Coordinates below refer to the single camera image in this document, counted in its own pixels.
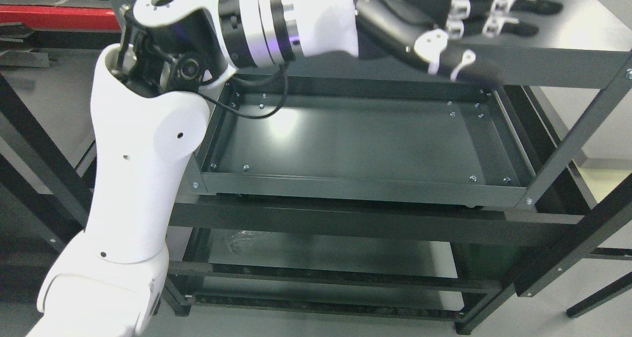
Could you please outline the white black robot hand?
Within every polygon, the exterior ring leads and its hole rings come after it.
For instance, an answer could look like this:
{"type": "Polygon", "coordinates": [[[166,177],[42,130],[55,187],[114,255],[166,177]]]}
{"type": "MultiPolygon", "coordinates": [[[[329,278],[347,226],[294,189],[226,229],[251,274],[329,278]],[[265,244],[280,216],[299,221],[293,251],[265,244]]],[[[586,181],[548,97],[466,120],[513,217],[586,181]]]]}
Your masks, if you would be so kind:
{"type": "Polygon", "coordinates": [[[503,70],[462,40],[531,37],[538,26],[517,13],[551,16],[563,9],[553,0],[283,1],[292,2],[304,56],[342,51],[370,58],[378,49],[429,75],[480,84],[503,84],[503,70]]]}

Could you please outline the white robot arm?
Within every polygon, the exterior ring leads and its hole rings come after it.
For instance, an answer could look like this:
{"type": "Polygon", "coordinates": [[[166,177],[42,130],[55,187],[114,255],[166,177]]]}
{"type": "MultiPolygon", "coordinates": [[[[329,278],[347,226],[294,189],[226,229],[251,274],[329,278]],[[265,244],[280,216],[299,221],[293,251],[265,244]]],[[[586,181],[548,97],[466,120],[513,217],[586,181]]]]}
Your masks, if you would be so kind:
{"type": "Polygon", "coordinates": [[[141,335],[169,267],[166,234],[183,174],[210,121],[199,93],[239,69],[306,49],[289,0],[135,0],[120,44],[93,75],[97,149],[86,226],[50,268],[30,337],[141,335]]]}

